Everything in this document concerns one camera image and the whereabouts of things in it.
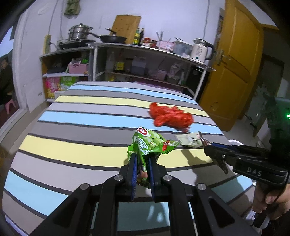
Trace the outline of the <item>right hand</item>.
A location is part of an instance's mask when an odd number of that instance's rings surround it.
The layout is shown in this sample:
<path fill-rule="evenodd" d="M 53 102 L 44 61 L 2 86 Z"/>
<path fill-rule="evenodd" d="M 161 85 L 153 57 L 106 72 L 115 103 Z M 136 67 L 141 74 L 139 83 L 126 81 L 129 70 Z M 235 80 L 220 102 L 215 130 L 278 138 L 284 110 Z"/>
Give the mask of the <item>right hand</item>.
<path fill-rule="evenodd" d="M 253 211 L 255 213 L 262 213 L 265 211 L 268 206 L 274 203 L 279 193 L 279 190 L 274 190 L 265 194 L 261 188 L 261 184 L 257 182 L 254 193 Z M 276 220 L 289 211 L 289 196 L 289 184 L 287 184 L 284 191 L 275 202 L 278 208 L 268 215 L 270 220 Z"/>

